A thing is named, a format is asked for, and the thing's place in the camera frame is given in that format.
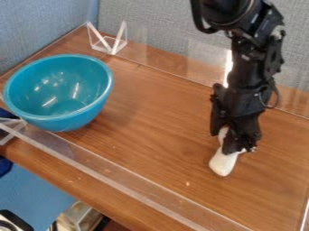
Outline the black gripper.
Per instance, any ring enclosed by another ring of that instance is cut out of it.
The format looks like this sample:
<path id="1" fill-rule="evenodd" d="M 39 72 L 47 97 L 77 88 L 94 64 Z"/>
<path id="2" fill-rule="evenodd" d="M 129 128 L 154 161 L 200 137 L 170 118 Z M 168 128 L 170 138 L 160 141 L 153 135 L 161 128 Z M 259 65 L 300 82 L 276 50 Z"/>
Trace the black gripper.
<path id="1" fill-rule="evenodd" d="M 260 113 L 269 107 L 273 92 L 279 92 L 275 73 L 260 60 L 233 58 L 228 85 L 216 83 L 212 95 L 211 134 L 228 128 L 223 153 L 252 152 L 261 140 Z"/>

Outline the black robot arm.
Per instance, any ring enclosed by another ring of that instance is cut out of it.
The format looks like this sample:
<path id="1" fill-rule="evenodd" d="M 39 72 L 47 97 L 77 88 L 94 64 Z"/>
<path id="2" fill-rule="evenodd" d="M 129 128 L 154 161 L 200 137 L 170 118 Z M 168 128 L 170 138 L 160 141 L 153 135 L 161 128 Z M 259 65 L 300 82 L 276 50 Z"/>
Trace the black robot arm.
<path id="1" fill-rule="evenodd" d="M 232 71 L 212 95 L 211 133 L 225 133 L 223 153 L 251 152 L 263 137 L 259 117 L 279 95 L 284 16 L 268 0 L 190 0 L 197 29 L 232 39 Z"/>

